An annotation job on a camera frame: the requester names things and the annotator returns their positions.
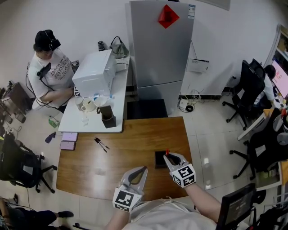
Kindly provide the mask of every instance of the black shoe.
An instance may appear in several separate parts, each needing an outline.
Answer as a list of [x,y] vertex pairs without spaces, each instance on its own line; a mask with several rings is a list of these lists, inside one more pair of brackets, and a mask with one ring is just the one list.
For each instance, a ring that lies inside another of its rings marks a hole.
[[60,226],[59,229],[60,229],[60,230],[71,230],[70,228],[67,228],[67,227],[65,227],[65,226]]
[[18,204],[19,197],[18,197],[18,195],[16,193],[14,194],[13,200],[15,201],[16,204]]
[[71,211],[58,212],[58,215],[60,218],[69,218],[74,216],[74,214]]

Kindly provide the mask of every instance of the black strap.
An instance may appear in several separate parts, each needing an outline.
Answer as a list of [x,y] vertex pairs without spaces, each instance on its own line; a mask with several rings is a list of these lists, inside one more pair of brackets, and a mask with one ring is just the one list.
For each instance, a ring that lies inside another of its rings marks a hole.
[[119,38],[119,41],[120,41],[120,43],[123,43],[123,42],[122,42],[122,40],[121,40],[121,38],[120,38],[120,37],[118,37],[118,36],[116,36],[116,37],[113,39],[113,41],[111,42],[111,44],[110,44],[110,45],[112,45],[112,44],[113,44],[113,42],[114,42],[114,40],[115,40],[116,38]]

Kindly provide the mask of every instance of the wooden desk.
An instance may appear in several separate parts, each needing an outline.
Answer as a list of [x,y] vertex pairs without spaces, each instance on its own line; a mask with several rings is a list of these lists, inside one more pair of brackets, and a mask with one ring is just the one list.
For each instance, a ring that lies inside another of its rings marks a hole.
[[[98,137],[110,150],[105,153]],[[169,170],[155,169],[154,152],[170,149],[192,162],[182,117],[125,120],[122,133],[80,133],[75,151],[60,153],[57,189],[81,196],[113,199],[123,174],[147,166],[143,201],[187,196]]]
[[[269,114],[272,114],[274,109],[264,109],[263,113],[265,117]],[[288,161],[281,162],[281,171],[282,171],[282,185],[285,185],[288,182]]]

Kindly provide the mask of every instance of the gray refrigerator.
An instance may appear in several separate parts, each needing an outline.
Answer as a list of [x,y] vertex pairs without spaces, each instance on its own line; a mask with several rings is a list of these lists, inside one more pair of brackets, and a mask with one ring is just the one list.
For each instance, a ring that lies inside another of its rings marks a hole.
[[[159,23],[165,5],[179,17],[168,28]],[[186,69],[195,6],[143,0],[131,1],[125,8],[130,58],[139,99],[164,99],[170,114],[177,107]]]

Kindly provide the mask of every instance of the green bag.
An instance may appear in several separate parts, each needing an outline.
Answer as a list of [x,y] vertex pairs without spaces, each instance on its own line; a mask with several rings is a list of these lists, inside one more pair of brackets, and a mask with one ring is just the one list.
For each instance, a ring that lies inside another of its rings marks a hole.
[[[116,38],[119,38],[120,44],[113,44]],[[110,49],[112,50],[112,54],[115,56],[116,59],[120,59],[123,56],[129,54],[129,51],[127,50],[126,46],[118,36],[116,36],[111,42]]]

